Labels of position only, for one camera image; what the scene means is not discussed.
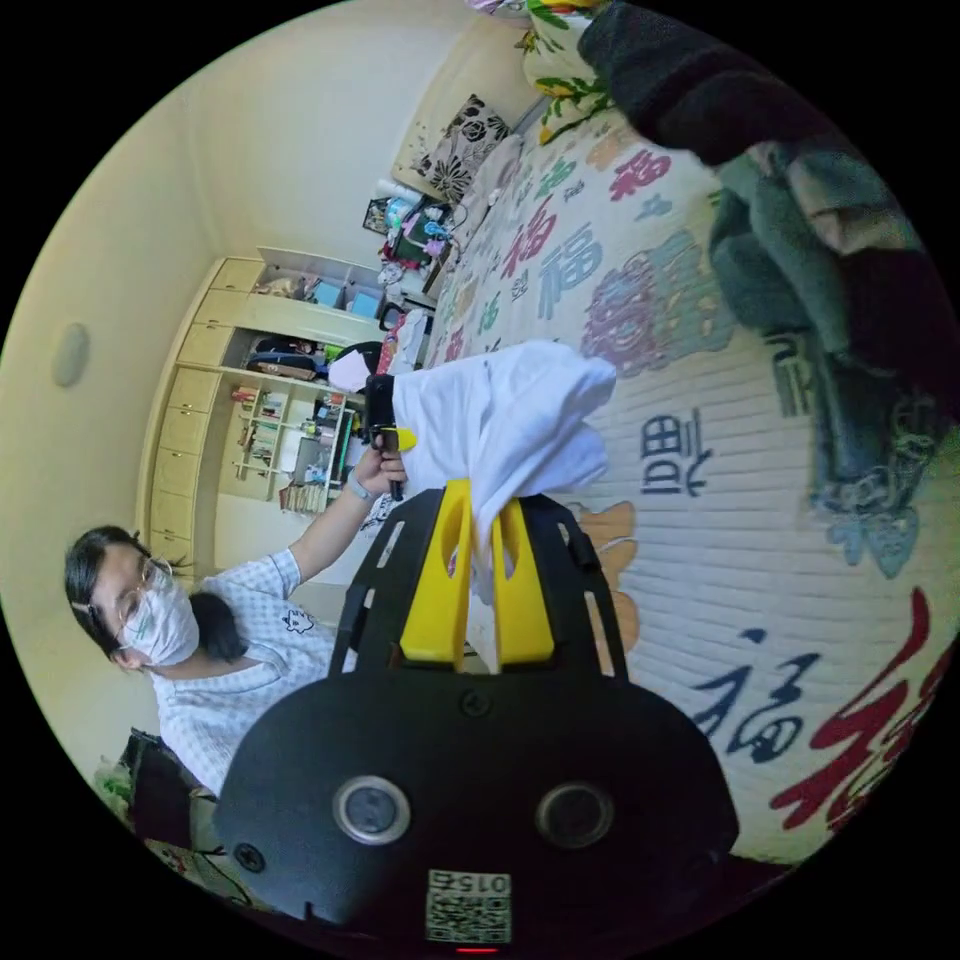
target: screw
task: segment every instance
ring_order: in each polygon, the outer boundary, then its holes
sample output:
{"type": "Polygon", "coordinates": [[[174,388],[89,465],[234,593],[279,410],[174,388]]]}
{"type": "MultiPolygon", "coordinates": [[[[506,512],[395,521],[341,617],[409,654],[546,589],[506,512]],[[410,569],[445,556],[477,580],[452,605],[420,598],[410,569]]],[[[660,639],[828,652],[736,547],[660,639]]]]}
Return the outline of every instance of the screw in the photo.
{"type": "Polygon", "coordinates": [[[233,851],[233,856],[248,873],[263,873],[263,868],[266,866],[263,854],[256,847],[251,847],[249,843],[238,844],[233,851]]]}
{"type": "Polygon", "coordinates": [[[490,698],[476,690],[468,690],[460,698],[460,709],[467,717],[484,717],[491,706],[490,698]]]}

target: hand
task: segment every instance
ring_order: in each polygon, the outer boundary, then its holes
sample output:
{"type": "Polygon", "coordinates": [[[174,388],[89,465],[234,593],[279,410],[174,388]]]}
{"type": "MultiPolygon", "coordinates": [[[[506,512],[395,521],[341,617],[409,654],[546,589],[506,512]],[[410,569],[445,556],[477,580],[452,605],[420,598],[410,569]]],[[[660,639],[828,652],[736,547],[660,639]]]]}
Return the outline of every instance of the hand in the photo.
{"type": "Polygon", "coordinates": [[[403,470],[403,460],[399,453],[384,453],[370,447],[360,458],[360,462],[353,468],[357,481],[375,497],[382,493],[389,493],[391,481],[407,482],[407,475],[403,470]]]}

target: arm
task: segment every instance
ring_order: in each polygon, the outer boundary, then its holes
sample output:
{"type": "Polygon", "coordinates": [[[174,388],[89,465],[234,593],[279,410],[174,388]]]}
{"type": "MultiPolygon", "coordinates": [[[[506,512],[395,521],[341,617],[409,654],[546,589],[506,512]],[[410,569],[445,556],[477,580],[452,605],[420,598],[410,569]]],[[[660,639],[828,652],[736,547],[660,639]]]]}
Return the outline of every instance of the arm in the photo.
{"type": "Polygon", "coordinates": [[[340,559],[377,497],[390,489],[391,480],[404,483],[407,479],[399,454],[381,454],[373,449],[363,455],[354,467],[354,473],[360,486],[371,494],[370,499],[363,500],[349,487],[344,487],[340,496],[307,527],[303,536],[290,545],[300,568],[301,583],[313,579],[340,559]]]}

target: white patterned shirt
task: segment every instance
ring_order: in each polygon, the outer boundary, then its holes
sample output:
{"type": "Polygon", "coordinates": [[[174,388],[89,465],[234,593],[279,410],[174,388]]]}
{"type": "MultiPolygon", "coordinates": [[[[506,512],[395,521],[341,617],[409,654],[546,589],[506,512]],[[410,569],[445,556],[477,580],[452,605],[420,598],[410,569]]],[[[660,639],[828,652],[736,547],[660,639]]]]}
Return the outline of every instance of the white patterned shirt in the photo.
{"type": "MultiPolygon", "coordinates": [[[[275,703],[330,669],[334,635],[290,602],[300,569],[289,549],[208,577],[199,589],[233,613],[247,656],[260,661],[220,677],[168,680],[153,674],[160,735],[180,762],[219,796],[240,741],[275,703]]],[[[352,666],[348,651],[344,669],[352,666]]]]}

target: bedsheet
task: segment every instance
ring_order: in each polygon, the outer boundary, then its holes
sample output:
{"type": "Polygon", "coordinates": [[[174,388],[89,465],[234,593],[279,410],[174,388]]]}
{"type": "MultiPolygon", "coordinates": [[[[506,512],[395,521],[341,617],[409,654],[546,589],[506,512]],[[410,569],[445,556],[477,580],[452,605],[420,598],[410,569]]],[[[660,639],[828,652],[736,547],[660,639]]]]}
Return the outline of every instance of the bedsheet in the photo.
{"type": "MultiPolygon", "coordinates": [[[[797,863],[909,741],[960,622],[960,441],[907,528],[810,512],[810,376],[738,326],[706,247],[720,188],[605,110],[534,127],[445,285],[428,365],[547,338],[614,363],[610,467],[567,500],[613,591],[630,675],[710,738],[734,852],[797,863]]],[[[903,429],[922,411],[905,409],[903,429]]],[[[489,631],[489,609],[471,631],[489,631]]]]}

